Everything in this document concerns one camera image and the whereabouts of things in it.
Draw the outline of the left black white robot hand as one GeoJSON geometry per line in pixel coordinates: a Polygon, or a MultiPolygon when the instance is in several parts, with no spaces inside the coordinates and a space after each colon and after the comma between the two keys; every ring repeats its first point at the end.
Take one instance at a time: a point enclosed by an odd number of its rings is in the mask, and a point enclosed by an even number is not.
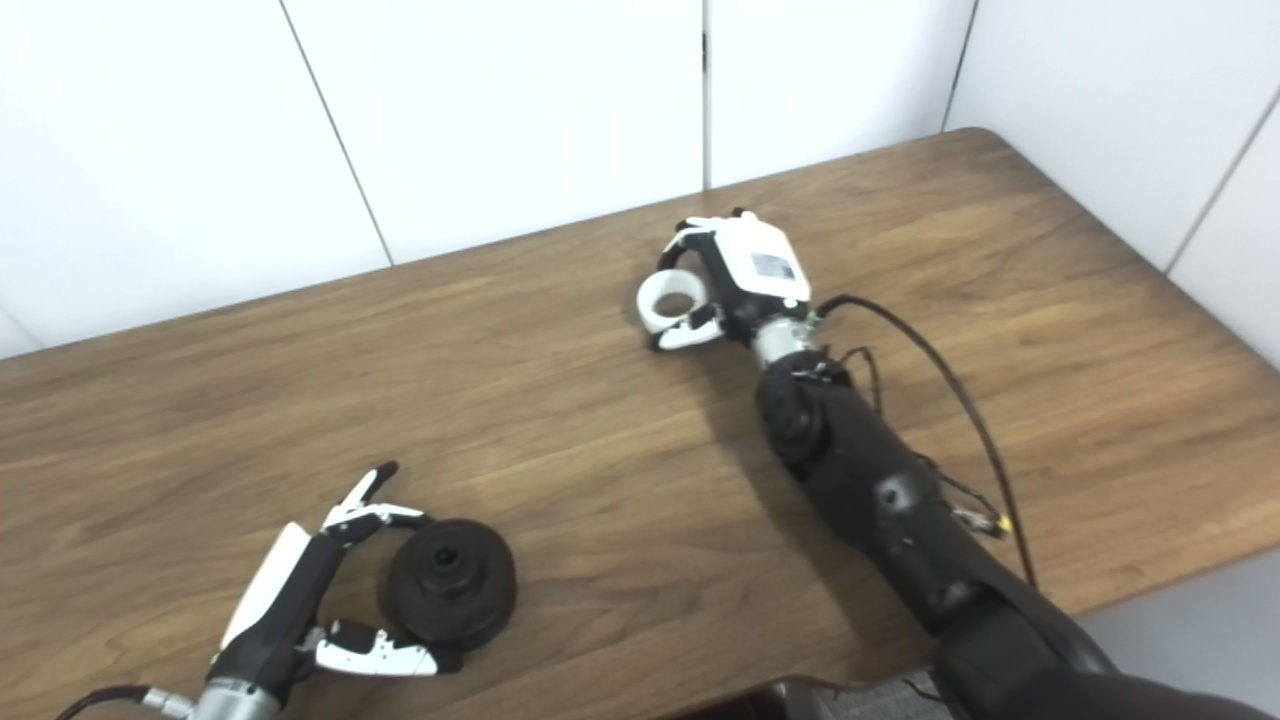
{"type": "Polygon", "coordinates": [[[193,719],[275,719],[315,669],[353,676],[458,673],[465,656],[439,644],[394,638],[360,623],[323,625],[317,611],[346,555],[383,528],[421,529],[428,516],[375,493],[396,461],[369,470],[310,533],[285,524],[241,596],[195,702],[193,719]]]}

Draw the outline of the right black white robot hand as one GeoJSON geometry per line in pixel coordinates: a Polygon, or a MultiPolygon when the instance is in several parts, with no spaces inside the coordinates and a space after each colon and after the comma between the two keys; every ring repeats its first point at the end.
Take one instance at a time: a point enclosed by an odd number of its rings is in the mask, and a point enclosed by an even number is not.
{"type": "Polygon", "coordinates": [[[806,350],[810,302],[787,234],[745,208],[680,222],[636,295],[650,350],[727,340],[762,366],[806,350]]]}

